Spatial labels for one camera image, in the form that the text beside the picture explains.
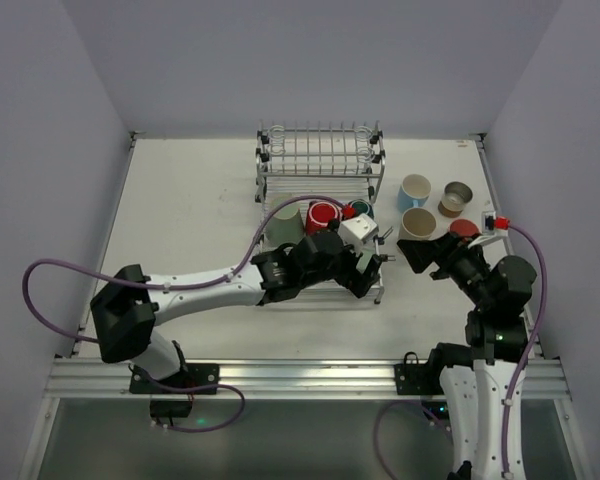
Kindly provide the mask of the pink tumbler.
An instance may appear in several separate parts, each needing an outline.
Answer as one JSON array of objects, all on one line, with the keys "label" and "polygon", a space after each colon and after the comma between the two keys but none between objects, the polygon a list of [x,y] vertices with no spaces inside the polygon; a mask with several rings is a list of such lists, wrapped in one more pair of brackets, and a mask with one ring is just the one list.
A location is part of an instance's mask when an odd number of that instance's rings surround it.
[{"label": "pink tumbler", "polygon": [[473,238],[481,233],[480,228],[471,220],[458,218],[448,227],[448,232],[459,237]]}]

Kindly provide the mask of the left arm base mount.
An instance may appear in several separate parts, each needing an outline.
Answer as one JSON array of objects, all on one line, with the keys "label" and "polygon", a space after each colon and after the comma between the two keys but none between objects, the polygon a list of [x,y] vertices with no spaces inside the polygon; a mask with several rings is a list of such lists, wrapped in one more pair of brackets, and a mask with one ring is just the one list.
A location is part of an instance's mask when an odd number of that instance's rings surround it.
[{"label": "left arm base mount", "polygon": [[186,362],[183,371],[166,379],[158,380],[158,383],[177,389],[202,386],[208,386],[208,389],[197,393],[176,394],[171,390],[154,385],[147,379],[140,367],[133,365],[129,369],[131,371],[129,392],[134,395],[149,395],[150,418],[169,426],[174,426],[176,420],[189,417],[196,395],[215,395],[217,388],[213,384],[220,379],[219,364]]}]

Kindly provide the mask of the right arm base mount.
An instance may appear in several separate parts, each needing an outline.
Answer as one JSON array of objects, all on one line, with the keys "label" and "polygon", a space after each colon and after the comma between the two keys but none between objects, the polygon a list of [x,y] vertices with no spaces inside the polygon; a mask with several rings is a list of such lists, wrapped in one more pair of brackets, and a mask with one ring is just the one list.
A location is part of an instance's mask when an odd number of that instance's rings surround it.
[{"label": "right arm base mount", "polygon": [[396,393],[418,398],[442,396],[439,380],[442,367],[442,354],[438,348],[432,349],[426,360],[414,351],[406,352],[403,359],[393,366]]}]

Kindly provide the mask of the beige tumbler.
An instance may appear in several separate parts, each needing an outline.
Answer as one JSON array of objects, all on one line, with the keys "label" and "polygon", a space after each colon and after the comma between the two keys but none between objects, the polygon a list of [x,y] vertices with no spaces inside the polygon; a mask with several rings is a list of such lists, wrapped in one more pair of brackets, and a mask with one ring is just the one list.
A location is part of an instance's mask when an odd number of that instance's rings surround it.
[{"label": "beige tumbler", "polygon": [[406,210],[401,217],[400,240],[429,240],[437,228],[435,216],[421,207]]}]

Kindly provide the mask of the cream and brown cup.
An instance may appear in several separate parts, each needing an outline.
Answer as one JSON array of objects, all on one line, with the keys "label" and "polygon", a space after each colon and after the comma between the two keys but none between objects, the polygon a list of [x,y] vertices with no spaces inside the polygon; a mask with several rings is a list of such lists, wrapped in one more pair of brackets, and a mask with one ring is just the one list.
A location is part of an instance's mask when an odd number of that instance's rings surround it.
[{"label": "cream and brown cup", "polygon": [[438,211],[447,218],[457,218],[472,199],[473,191],[468,185],[460,181],[452,181],[444,187],[438,203]]}]

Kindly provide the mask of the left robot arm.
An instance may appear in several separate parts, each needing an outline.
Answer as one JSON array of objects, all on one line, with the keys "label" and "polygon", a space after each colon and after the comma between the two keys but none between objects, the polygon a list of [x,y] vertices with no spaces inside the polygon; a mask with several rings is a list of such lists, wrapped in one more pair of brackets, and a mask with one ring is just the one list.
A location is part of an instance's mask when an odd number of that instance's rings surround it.
[{"label": "left robot arm", "polygon": [[244,266],[192,275],[192,287],[174,278],[151,288],[153,277],[139,265],[121,269],[91,300],[101,360],[130,361],[170,387],[190,378],[181,347],[158,327],[190,314],[232,306],[264,306],[296,298],[316,284],[333,281],[362,298],[379,279],[383,260],[364,257],[335,232],[322,231],[299,243],[253,256]]}]

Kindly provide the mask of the light blue mug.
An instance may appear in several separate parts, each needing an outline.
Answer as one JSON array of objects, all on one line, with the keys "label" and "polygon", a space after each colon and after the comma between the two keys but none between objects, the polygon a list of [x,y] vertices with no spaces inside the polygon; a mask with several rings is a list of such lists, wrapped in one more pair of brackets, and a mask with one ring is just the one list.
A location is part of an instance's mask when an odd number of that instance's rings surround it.
[{"label": "light blue mug", "polygon": [[423,207],[429,199],[431,183],[420,174],[410,174],[403,178],[397,195],[397,207],[400,212],[411,208]]}]

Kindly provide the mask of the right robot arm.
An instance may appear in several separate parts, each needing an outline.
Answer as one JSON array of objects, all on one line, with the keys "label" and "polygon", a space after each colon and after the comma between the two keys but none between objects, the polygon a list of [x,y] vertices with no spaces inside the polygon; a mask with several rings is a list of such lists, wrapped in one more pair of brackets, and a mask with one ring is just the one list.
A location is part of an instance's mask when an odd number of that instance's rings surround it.
[{"label": "right robot arm", "polygon": [[414,273],[431,265],[473,304],[463,345],[439,343],[425,362],[408,352],[394,367],[400,395],[445,397],[454,443],[452,479],[523,479],[521,400],[529,338],[523,311],[537,278],[516,255],[489,264],[479,236],[447,233],[398,241]]}]

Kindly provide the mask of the light green tumbler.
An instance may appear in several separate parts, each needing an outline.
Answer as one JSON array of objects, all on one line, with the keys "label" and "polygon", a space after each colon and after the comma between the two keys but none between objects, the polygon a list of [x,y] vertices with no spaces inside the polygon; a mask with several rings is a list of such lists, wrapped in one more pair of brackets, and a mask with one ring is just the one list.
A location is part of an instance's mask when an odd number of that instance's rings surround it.
[{"label": "light green tumbler", "polygon": [[360,256],[360,258],[358,260],[356,269],[359,272],[363,273],[366,270],[369,262],[371,261],[371,259],[372,259],[372,257],[374,255],[375,255],[375,251],[374,250],[369,250],[369,249],[363,250],[362,253],[361,253],[361,256]]}]

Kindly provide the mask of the dark green mug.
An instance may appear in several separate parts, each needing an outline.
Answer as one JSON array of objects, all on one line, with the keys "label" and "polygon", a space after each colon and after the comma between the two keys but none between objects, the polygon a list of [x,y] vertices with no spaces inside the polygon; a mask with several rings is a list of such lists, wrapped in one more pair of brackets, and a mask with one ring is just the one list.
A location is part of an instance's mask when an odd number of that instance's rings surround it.
[{"label": "dark green mug", "polygon": [[349,206],[355,210],[355,215],[359,216],[361,214],[365,214],[370,218],[374,219],[374,210],[371,203],[367,202],[364,199],[355,199],[349,203]]}]

